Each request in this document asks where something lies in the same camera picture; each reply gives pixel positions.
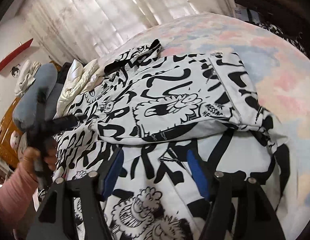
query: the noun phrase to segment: silver screw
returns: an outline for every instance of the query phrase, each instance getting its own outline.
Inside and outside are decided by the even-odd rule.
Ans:
[[[214,173],[214,175],[215,175],[215,177],[217,177],[217,178],[221,178],[221,177],[224,176],[224,173],[221,172],[221,171],[216,171],[216,172]]]
[[[97,173],[97,171],[91,171],[90,173],[88,173],[88,176],[90,178],[94,178],[94,177],[98,176],[98,173]]]
[[[256,179],[254,179],[254,178],[252,178],[252,177],[248,178],[248,181],[249,181],[249,183],[251,183],[251,184],[255,184],[255,183],[256,183]]]
[[[59,177],[59,178],[57,178],[57,179],[55,180],[55,182],[56,182],[57,184],[61,184],[61,183],[64,182],[64,179],[63,179],[62,177]]]

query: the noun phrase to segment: person's hand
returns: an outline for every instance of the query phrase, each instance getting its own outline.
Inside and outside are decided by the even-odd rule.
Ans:
[[[54,171],[56,169],[56,152],[57,152],[57,142],[52,138],[51,140],[45,143],[47,156],[44,158],[44,161],[48,164],[49,169]],[[37,176],[34,172],[34,160],[40,157],[40,151],[27,147],[24,151],[24,158],[21,161],[20,165],[24,167],[24,169],[28,172],[28,174],[37,181]]]

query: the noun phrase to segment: sheer curtain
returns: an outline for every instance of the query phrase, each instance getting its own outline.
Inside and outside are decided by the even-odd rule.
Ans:
[[[234,0],[26,0],[20,10],[34,38],[60,64],[103,57],[136,34],[175,18],[234,15]]]

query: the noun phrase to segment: red shelf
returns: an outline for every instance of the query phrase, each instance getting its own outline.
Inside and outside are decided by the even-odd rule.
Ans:
[[[25,42],[21,46],[19,46],[17,49],[15,49],[12,53],[10,53],[7,57],[5,57],[1,62],[0,62],[0,71],[9,63],[11,62],[15,57],[17,57],[20,53],[22,53],[25,49],[29,48],[30,45],[32,44],[33,39]]]

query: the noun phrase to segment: tie-dye bed sheet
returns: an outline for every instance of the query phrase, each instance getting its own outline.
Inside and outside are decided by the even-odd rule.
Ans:
[[[308,58],[267,30],[234,18],[205,13],[145,30],[101,61],[112,62],[119,54],[150,44],[154,39],[163,45],[161,57],[216,51],[238,53],[256,86],[259,103],[279,117],[298,153],[293,156],[298,174],[295,206],[290,207],[294,212],[286,214],[282,223],[287,240],[296,239],[310,219]]]

